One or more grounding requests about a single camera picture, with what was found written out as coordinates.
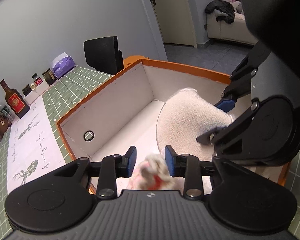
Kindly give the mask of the white fluffy towel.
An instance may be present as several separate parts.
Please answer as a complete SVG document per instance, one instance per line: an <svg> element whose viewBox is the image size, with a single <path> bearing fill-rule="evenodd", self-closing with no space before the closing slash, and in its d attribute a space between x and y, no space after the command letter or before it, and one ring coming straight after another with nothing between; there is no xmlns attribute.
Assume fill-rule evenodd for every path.
<svg viewBox="0 0 300 240"><path fill-rule="evenodd" d="M205 101L193 88L173 94L162 107L156 125L156 139L161 154L167 145L177 154L190 154L210 161L215 150L211 144L202 145L196 138L214 128L228 127L231 115Z"/></svg>

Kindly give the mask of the pink white crochet flower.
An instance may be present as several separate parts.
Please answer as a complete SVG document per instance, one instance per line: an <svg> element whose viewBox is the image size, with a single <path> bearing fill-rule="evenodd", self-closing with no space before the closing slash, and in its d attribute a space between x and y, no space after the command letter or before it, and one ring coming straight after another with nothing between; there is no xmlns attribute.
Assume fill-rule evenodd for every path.
<svg viewBox="0 0 300 240"><path fill-rule="evenodd" d="M134 167L129 178L129 190L179 190L183 191L184 179L170 176L165 158L160 154L149 154Z"/></svg>

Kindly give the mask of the orange cardboard storage box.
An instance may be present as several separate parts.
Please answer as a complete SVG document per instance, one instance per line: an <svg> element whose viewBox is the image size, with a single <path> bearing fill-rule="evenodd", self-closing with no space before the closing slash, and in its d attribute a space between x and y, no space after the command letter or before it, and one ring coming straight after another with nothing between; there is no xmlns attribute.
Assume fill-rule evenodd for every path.
<svg viewBox="0 0 300 240"><path fill-rule="evenodd" d="M72 160L100 161L124 154L130 146L137 161L160 154L156 139L158 116L177 91L193 88L214 105L230 80L226 74L184 64L141 59L92 91L57 122ZM245 96L228 114L235 120L249 106Z"/></svg>

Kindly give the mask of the beige sofa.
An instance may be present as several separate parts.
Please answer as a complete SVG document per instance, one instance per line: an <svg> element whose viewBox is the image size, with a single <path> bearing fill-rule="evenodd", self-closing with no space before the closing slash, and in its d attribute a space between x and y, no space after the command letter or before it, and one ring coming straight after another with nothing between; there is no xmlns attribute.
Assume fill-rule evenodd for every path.
<svg viewBox="0 0 300 240"><path fill-rule="evenodd" d="M207 14L207 36L208 38L228 40L255 45L257 39L250 33L245 23L243 11L241 14L237 12L237 7L242 9L241 3L238 1L230 2L235 10L234 22L231 24L225 21L216 20L216 14L213 12Z"/></svg>

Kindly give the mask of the black jacket on sofa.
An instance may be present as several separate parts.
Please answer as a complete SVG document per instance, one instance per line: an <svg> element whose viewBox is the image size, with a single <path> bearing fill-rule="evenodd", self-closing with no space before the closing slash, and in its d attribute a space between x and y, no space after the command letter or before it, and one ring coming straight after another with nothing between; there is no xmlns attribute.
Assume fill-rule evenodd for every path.
<svg viewBox="0 0 300 240"><path fill-rule="evenodd" d="M216 21L224 21L227 24L234 23L235 9L230 2L224 0L213 0L205 8L206 14L215 14Z"/></svg>

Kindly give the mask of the green grid tablecloth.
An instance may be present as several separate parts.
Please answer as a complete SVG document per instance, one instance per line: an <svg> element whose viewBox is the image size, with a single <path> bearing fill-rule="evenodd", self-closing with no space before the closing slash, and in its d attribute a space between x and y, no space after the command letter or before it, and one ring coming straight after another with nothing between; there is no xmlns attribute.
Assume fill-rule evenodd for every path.
<svg viewBox="0 0 300 240"><path fill-rule="evenodd" d="M72 158L61 139L57 121L109 78L111 78L109 74L76 66L41 95L65 164L71 162ZM0 142L0 239L4 239L12 230L4 208L5 199L9 194L7 191L7 156L10 130L11 127L5 132Z"/></svg>

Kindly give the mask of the white box stand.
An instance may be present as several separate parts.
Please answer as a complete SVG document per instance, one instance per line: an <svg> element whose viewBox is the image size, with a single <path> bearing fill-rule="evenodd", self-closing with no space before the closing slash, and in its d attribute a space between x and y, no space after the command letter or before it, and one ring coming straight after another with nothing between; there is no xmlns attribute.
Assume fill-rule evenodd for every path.
<svg viewBox="0 0 300 240"><path fill-rule="evenodd" d="M49 88L48 83L43 80L34 90L31 90L27 96L24 96L24 100L28 105L31 105L37 98L39 98Z"/></svg>

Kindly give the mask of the dark glass jar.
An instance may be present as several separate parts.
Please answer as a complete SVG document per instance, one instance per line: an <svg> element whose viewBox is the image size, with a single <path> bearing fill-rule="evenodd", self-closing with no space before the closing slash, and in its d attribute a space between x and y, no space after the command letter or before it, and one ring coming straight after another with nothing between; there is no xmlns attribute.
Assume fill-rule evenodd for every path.
<svg viewBox="0 0 300 240"><path fill-rule="evenodd" d="M42 75L43 75L43 78L46 81L46 83L50 86L53 85L57 80L54 73L53 73L53 71L50 68L45 70L42 73Z"/></svg>

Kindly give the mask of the cream door right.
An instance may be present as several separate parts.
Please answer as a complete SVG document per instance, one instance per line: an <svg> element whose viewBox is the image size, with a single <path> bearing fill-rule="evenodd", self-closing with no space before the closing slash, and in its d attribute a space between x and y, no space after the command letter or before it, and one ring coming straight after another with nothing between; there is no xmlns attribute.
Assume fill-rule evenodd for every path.
<svg viewBox="0 0 300 240"><path fill-rule="evenodd" d="M164 43L196 46L188 0L151 0Z"/></svg>

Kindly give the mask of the black chair far right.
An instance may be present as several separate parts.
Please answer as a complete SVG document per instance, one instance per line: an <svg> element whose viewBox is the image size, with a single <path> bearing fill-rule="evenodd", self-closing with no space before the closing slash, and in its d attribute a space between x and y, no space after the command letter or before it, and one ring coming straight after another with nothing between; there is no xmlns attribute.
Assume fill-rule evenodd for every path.
<svg viewBox="0 0 300 240"><path fill-rule="evenodd" d="M117 36L101 37L83 42L85 60L96 71L115 75L124 69Z"/></svg>

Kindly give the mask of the white tape roll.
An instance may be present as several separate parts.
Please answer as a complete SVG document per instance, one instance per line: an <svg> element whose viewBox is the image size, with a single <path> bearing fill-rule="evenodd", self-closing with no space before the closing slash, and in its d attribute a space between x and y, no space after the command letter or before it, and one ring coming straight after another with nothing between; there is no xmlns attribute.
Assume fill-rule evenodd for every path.
<svg viewBox="0 0 300 240"><path fill-rule="evenodd" d="M36 84L35 84L35 83L31 83L31 84L30 84L30 88L31 88L31 90L35 90L35 89L36 89L36 87L37 87L37 86L36 86Z"/></svg>

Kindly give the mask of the purple tissue pack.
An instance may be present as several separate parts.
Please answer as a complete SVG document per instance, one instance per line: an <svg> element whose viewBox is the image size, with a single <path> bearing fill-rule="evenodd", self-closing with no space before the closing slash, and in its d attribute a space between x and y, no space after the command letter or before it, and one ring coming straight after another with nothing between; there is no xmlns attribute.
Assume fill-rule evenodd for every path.
<svg viewBox="0 0 300 240"><path fill-rule="evenodd" d="M57 79L63 77L67 72L76 66L74 60L66 52L58 55L52 61L52 71Z"/></svg>

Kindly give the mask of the small red label bottle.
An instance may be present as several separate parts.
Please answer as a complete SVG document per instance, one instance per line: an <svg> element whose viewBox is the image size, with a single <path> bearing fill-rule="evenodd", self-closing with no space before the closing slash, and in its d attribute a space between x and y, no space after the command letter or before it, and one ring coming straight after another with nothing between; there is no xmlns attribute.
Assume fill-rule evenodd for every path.
<svg viewBox="0 0 300 240"><path fill-rule="evenodd" d="M36 86L39 86L42 83L42 78L37 73L33 74L32 78Z"/></svg>

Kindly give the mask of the brown liquor bottle red label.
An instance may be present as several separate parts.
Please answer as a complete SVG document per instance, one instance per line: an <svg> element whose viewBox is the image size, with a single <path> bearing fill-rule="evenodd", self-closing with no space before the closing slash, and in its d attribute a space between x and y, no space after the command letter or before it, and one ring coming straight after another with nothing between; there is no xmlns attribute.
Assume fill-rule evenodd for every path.
<svg viewBox="0 0 300 240"><path fill-rule="evenodd" d="M10 88L5 80L0 81L0 85L5 91L5 100L14 111L16 116L21 119L29 110L29 105L25 102L21 94L15 89Z"/></svg>

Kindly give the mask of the clear plastic water bottle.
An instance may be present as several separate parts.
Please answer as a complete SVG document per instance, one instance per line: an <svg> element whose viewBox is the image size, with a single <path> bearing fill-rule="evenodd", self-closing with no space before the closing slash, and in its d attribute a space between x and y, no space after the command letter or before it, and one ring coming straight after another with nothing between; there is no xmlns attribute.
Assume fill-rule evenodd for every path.
<svg viewBox="0 0 300 240"><path fill-rule="evenodd" d="M15 116L14 114L10 111L10 108L5 104L0 101L0 113L6 117L10 122L14 122Z"/></svg>

